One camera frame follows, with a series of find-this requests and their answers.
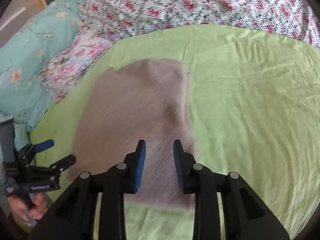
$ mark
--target pink floral cloth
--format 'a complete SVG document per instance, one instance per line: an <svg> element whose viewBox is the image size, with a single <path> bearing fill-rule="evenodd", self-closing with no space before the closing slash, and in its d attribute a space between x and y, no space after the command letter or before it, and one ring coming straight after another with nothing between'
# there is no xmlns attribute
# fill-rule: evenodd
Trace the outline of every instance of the pink floral cloth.
<svg viewBox="0 0 320 240"><path fill-rule="evenodd" d="M80 15L98 33L128 37L191 24L276 33L320 48L320 24L306 0L84 0Z"/></svg>
<svg viewBox="0 0 320 240"><path fill-rule="evenodd" d="M36 75L55 102L63 99L99 56L119 39L115 35L97 37L95 33L88 26L83 26L72 46L50 60Z"/></svg>

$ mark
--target mint green bedding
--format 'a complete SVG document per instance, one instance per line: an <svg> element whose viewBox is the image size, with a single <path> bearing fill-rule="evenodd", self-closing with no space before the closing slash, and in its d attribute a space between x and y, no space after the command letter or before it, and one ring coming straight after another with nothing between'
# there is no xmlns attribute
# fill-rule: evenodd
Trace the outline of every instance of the mint green bedding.
<svg viewBox="0 0 320 240"><path fill-rule="evenodd" d="M72 153L100 75L143 58L184 63L192 73L189 100L199 162L223 174L238 171L291 238L297 236L320 201L320 51L290 38L194 25L118 41L64 100L51 105L31 134L34 143L55 141L37 164ZM49 193L52 199L69 183L66 174L62 178L61 190ZM191 240L193 214L126 203L126 225L128 240Z"/></svg>

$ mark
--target beige fabric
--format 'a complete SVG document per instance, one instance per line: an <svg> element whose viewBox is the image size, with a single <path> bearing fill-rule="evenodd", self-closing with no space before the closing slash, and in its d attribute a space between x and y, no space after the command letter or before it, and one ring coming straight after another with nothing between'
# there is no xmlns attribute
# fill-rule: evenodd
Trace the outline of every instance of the beige fabric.
<svg viewBox="0 0 320 240"><path fill-rule="evenodd" d="M141 188L125 200L156 207L194 208L194 196L181 192L173 159L173 141L181 139L195 154L188 110L189 74L173 59L144 59L102 75L82 114L74 141L82 171L107 171L133 152L139 139L147 153Z"/></svg>

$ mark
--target teal floral fabric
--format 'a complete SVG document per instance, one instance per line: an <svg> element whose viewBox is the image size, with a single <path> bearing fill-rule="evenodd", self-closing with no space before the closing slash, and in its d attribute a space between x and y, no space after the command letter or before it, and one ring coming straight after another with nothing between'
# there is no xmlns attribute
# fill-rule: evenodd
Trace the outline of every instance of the teal floral fabric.
<svg viewBox="0 0 320 240"><path fill-rule="evenodd" d="M52 102L35 78L49 60L71 46L79 32L78 4L56 0L32 17L0 48L0 112L33 130Z"/></svg>

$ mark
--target silver screw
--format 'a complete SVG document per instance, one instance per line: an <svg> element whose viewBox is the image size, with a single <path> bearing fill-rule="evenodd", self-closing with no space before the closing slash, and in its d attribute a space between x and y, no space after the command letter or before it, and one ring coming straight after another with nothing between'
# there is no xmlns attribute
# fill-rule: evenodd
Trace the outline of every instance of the silver screw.
<svg viewBox="0 0 320 240"><path fill-rule="evenodd" d="M81 178L81 179L87 179L87 178L89 178L89 177L90 177L90 173L87 172L87 171L84 171L84 172L82 172L82 173L80 174L80 178Z"/></svg>
<svg viewBox="0 0 320 240"><path fill-rule="evenodd" d="M238 179L239 178L239 174L235 171L230 172L230 177L233 179Z"/></svg>
<svg viewBox="0 0 320 240"><path fill-rule="evenodd" d="M127 164L125 164L125 163L119 163L119 164L117 165L117 168L118 168L119 170L124 170L126 167L127 167Z"/></svg>
<svg viewBox="0 0 320 240"><path fill-rule="evenodd" d="M195 169L195 170L201 170L202 168L203 168L203 166L201 165L201 164L199 164L199 163L195 163L195 164L193 164L193 168Z"/></svg>

